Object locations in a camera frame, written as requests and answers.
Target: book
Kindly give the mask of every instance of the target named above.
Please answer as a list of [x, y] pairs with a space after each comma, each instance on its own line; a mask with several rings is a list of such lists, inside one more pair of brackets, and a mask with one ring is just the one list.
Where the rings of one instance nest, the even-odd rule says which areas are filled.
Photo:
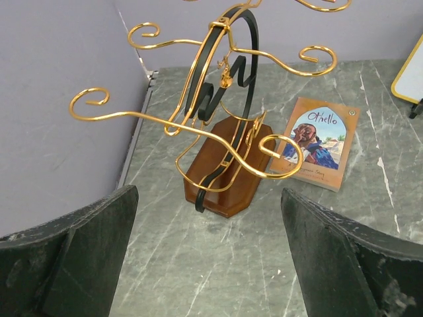
[[[357, 128], [360, 109], [321, 100], [298, 98], [284, 134], [303, 152], [301, 169], [292, 177], [338, 192]], [[289, 172], [298, 161], [295, 148], [281, 141], [270, 170]]]

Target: yellow-framed whiteboard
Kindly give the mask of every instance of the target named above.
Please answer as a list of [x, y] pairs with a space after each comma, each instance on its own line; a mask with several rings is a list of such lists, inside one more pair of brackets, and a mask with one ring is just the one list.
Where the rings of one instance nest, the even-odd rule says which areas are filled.
[[391, 91], [397, 98], [418, 104], [423, 99], [423, 36], [395, 78]]

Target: gray marble surface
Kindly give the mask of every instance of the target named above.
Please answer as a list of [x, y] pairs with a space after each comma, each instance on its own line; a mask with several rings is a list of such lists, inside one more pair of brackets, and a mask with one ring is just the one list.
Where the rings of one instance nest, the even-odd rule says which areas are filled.
[[[184, 199], [174, 160], [195, 136], [167, 137], [163, 126], [144, 122], [128, 176], [138, 187], [139, 207], [110, 315], [306, 317], [280, 210], [283, 187], [377, 230], [423, 243], [423, 117], [408, 119], [410, 106], [390, 91], [402, 63], [340, 63], [313, 79], [261, 65], [251, 114], [267, 109], [266, 124], [275, 133], [285, 129], [299, 96], [362, 113], [338, 193], [294, 179], [263, 180], [250, 207], [232, 219], [198, 213]], [[160, 71], [149, 114], [170, 116], [187, 72]], [[208, 75], [208, 81], [218, 80], [219, 72]], [[245, 96], [235, 85], [223, 101], [240, 114]], [[215, 122], [224, 117], [219, 110]], [[195, 154], [194, 149], [182, 160], [184, 170]]]

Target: man illustration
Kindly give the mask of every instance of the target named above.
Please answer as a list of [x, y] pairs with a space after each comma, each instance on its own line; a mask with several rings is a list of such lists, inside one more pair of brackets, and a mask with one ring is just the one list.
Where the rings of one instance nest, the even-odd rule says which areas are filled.
[[[293, 131], [293, 140], [301, 147], [304, 154], [304, 161], [319, 166], [338, 169], [338, 164], [332, 158], [329, 151], [321, 146], [322, 141], [317, 136], [316, 127], [309, 123], [301, 123]], [[297, 153], [292, 145], [285, 146], [282, 155], [286, 160], [296, 163]]]

